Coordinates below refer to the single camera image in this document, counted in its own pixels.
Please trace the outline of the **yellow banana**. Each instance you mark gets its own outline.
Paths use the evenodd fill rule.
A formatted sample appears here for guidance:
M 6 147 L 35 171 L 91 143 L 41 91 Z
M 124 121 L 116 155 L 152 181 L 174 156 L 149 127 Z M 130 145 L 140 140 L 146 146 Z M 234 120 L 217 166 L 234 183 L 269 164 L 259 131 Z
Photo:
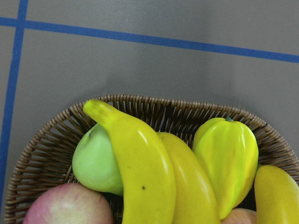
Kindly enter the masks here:
M 170 224 L 176 183 L 169 155 L 144 121 L 96 99 L 83 111 L 108 133 L 123 183 L 124 224 Z
M 170 156 L 175 173 L 177 196 L 174 224 L 220 224 L 211 183 L 190 147 L 179 137 L 157 133 Z

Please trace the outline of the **yellow banana in basket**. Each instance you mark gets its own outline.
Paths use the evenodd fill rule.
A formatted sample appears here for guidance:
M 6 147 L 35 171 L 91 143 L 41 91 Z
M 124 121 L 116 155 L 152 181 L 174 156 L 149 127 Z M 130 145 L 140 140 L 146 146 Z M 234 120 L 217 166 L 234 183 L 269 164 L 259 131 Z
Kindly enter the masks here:
M 220 224 L 211 183 L 190 147 L 179 137 L 157 133 L 170 156 L 175 173 L 177 196 L 174 224 Z

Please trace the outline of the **green apple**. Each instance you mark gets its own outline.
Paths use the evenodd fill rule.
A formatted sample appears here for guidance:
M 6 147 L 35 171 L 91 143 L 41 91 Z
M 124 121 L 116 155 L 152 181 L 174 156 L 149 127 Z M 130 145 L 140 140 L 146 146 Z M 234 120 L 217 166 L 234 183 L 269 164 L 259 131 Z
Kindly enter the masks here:
M 111 141 L 99 124 L 79 141 L 72 158 L 72 170 L 82 185 L 123 196 L 123 184 Z

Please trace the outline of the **yellow starfruit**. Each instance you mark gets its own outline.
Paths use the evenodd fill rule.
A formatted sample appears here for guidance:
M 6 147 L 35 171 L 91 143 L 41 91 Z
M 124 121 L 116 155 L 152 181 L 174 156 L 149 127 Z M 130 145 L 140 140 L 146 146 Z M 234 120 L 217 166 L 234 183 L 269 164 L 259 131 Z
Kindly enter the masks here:
M 250 191 L 258 146 L 249 127 L 231 118 L 212 118 L 196 131 L 192 150 L 210 179 L 219 215 L 225 219 Z

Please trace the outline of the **pink red apple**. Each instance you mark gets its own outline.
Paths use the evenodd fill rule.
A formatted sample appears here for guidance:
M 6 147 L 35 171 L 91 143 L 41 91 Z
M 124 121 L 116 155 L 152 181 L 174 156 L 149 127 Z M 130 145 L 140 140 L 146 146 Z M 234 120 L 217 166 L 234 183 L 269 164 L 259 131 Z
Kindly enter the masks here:
M 40 195 L 30 206 L 24 224 L 113 224 L 105 197 L 78 183 L 66 183 Z

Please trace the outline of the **pink peach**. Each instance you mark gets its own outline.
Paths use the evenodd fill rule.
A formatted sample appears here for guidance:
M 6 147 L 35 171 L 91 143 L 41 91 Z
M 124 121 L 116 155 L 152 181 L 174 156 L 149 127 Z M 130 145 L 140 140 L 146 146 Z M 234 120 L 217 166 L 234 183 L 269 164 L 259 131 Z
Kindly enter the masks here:
M 256 224 L 256 212 L 249 209 L 235 208 L 221 220 L 222 224 Z

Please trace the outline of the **yellow fruit right edge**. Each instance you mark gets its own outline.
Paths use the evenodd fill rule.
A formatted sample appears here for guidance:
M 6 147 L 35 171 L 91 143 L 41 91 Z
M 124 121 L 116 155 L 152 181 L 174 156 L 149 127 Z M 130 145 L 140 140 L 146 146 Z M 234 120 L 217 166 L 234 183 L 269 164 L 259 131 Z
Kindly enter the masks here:
M 258 224 L 299 223 L 299 187 L 287 172 L 271 165 L 260 166 L 254 191 Z

